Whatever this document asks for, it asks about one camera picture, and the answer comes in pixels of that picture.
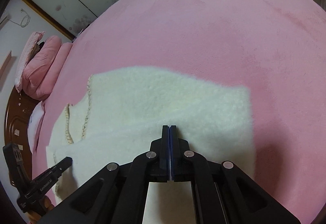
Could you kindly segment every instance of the white wall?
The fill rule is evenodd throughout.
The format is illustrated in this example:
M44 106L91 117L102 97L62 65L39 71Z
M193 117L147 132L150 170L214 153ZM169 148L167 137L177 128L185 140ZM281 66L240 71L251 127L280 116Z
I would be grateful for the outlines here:
M68 38L35 13L24 2L22 2L22 0L10 0L6 11L9 12L11 20L20 23L22 18L25 16L25 13L21 13L22 8L31 17L30 22L26 27L21 28L19 25L7 21L7 23L0 29L0 63L2 63L3 56L5 56L10 50L12 51L12 58L4 74L0 78L0 131L4 131L4 114L9 95L14 87L14 79L19 56L30 34L34 31L45 31L46 33L42 40L45 40L47 37L52 35L58 35L61 37L63 42L69 41ZM4 146L4 135L2 132L0 133L0 145L1 147ZM9 183L8 168L2 150L0 151L0 180L12 203L18 212L23 215L16 203L18 192L16 188L11 186Z

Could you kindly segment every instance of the pink quilt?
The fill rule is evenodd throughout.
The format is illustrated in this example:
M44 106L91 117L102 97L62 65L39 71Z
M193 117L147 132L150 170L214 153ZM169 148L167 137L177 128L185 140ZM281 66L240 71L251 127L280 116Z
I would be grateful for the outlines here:
M326 202L325 32L312 0L120 0L74 42L45 102L33 174L91 74L157 66L251 90L255 180L308 224Z

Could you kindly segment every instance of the headboard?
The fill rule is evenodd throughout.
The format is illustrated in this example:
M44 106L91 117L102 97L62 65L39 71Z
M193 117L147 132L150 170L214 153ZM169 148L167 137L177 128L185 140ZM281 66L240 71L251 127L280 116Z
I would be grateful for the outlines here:
M18 144L27 175L32 179L32 153L29 149L27 126L35 106L39 101L32 99L23 91L18 93L14 87L9 96L4 118L4 143Z

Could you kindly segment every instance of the metal screw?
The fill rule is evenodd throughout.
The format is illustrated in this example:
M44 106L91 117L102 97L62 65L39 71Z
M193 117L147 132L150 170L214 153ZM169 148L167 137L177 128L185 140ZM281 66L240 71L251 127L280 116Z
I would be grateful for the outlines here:
M156 153L154 151L149 151L146 153L146 157L149 159L155 158L156 157Z
M232 169L233 168L233 163L230 161L225 161L223 162L223 167L226 169Z
M191 150L186 150L184 154L188 158L193 157L195 155L195 153Z
M117 166L116 163L111 162L111 163L109 163L109 164L106 166L106 168L107 168L108 170L115 170L115 169L118 168L118 166Z

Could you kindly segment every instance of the fluffy white fabric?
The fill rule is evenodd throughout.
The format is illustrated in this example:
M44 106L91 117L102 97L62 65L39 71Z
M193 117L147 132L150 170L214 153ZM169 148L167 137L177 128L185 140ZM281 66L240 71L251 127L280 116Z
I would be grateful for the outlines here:
M91 110L81 139L88 96L70 107L69 131L62 112L47 147L48 166L66 156L73 166L56 188L57 202L110 162L124 164L149 150L163 125L177 125L190 148L214 162L231 160L253 176L250 95L245 87L212 82L151 67L131 67L94 75ZM150 184L143 223L194 223L190 185Z

